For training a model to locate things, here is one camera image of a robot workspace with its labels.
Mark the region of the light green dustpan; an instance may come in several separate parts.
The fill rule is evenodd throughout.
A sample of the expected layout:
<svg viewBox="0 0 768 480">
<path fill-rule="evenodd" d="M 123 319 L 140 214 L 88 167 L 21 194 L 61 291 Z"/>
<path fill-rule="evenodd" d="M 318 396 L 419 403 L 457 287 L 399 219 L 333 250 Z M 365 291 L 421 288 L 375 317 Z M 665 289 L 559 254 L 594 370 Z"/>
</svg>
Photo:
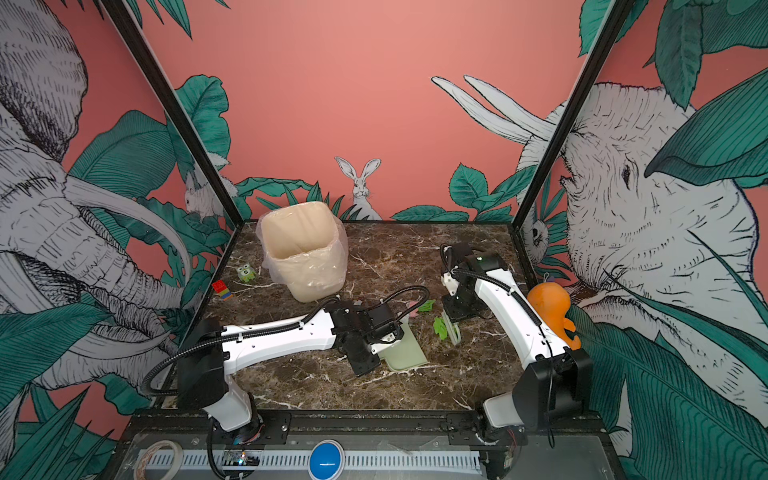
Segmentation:
<svg viewBox="0 0 768 480">
<path fill-rule="evenodd" d="M 379 352 L 380 359 L 394 372 L 406 372 L 428 364 L 407 320 L 401 323 L 402 339 Z"/>
</svg>

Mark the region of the light green hand brush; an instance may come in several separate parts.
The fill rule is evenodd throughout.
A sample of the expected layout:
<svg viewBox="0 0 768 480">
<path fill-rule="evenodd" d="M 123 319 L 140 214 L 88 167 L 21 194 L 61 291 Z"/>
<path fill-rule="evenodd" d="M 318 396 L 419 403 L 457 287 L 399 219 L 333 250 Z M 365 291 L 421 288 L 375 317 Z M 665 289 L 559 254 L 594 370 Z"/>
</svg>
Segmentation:
<svg viewBox="0 0 768 480">
<path fill-rule="evenodd" d="M 448 338 L 453 345 L 458 345 L 461 342 L 461 332 L 455 322 L 453 322 L 448 313 L 443 310 L 441 312 L 441 318 L 445 327 Z"/>
</svg>

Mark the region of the beige trash bin with liner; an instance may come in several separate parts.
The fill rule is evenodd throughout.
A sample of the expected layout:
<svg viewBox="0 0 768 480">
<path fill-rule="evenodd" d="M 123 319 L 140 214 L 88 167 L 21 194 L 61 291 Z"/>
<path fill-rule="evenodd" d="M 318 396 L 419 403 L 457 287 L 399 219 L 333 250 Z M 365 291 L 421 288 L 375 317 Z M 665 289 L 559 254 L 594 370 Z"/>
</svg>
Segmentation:
<svg viewBox="0 0 768 480">
<path fill-rule="evenodd" d="M 256 234 L 263 266 L 293 298 L 308 303 L 340 292 L 348 266 L 342 222 L 322 201 L 299 203 L 263 215 Z"/>
</svg>

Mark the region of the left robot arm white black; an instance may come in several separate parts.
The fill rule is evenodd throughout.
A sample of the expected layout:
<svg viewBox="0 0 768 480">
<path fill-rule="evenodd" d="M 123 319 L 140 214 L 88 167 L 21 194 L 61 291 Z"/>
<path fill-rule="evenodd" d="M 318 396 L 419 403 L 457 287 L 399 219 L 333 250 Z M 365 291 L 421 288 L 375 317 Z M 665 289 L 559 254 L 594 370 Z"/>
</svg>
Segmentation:
<svg viewBox="0 0 768 480">
<path fill-rule="evenodd" d="M 337 349 L 357 376 L 380 365 L 379 353 L 399 342 L 401 319 L 385 302 L 364 308 L 332 297 L 290 319 L 216 327 L 193 345 L 161 361 L 144 377 L 146 396 L 187 398 L 226 433 L 254 436 L 263 423 L 252 396 L 234 375 L 265 361 Z"/>
</svg>

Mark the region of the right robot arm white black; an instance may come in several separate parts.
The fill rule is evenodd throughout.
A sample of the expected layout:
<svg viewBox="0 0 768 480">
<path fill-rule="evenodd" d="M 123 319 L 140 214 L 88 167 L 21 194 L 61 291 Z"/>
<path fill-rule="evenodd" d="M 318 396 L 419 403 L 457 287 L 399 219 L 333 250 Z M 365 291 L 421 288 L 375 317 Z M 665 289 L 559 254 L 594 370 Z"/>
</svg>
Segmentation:
<svg viewBox="0 0 768 480">
<path fill-rule="evenodd" d="M 555 421 L 588 410 L 593 361 L 567 344 L 534 310 L 496 253 L 471 245 L 443 244 L 441 282 L 446 328 L 478 317 L 487 309 L 514 346 L 523 374 L 508 393 L 483 403 L 487 423 L 495 428 L 548 428 Z"/>
</svg>

